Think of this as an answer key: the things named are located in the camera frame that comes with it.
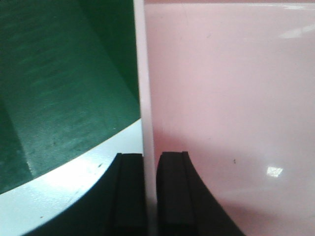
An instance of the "white curved edge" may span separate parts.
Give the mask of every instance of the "white curved edge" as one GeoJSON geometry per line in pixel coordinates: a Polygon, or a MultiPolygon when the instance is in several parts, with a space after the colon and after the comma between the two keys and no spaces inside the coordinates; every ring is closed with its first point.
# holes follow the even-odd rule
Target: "white curved edge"
{"type": "Polygon", "coordinates": [[[142,153],[141,120],[66,164],[0,195],[0,236],[20,236],[80,199],[117,153],[142,153]]]}
{"type": "Polygon", "coordinates": [[[133,0],[149,235],[157,235],[157,191],[144,1],[133,0]]]}

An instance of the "white plastic strip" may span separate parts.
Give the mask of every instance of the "white plastic strip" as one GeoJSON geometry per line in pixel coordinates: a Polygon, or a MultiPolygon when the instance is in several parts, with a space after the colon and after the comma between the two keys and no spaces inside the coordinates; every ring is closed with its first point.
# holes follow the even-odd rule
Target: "white plastic strip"
{"type": "Polygon", "coordinates": [[[157,194],[144,1],[134,0],[149,235],[156,235],[157,194]]]}

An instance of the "green painted board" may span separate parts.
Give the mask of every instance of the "green painted board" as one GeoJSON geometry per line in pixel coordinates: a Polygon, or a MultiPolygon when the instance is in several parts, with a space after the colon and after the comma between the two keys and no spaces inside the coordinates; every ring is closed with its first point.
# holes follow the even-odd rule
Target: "green painted board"
{"type": "Polygon", "coordinates": [[[0,0],[0,193],[139,117],[131,0],[0,0]]]}

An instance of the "pink panel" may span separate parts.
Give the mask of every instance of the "pink panel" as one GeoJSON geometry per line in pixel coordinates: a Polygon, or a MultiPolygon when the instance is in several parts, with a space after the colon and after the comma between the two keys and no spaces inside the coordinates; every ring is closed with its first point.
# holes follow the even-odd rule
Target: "pink panel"
{"type": "Polygon", "coordinates": [[[148,4],[156,163],[188,150],[249,236],[315,235],[315,4],[148,4]]]}

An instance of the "black rubber pad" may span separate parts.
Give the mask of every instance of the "black rubber pad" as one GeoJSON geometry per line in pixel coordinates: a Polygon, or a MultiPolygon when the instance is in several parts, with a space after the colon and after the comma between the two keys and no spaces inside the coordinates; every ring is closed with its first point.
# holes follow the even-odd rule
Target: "black rubber pad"
{"type": "Polygon", "coordinates": [[[188,152],[164,152],[157,168],[161,236],[244,236],[194,168],[188,152]]]}

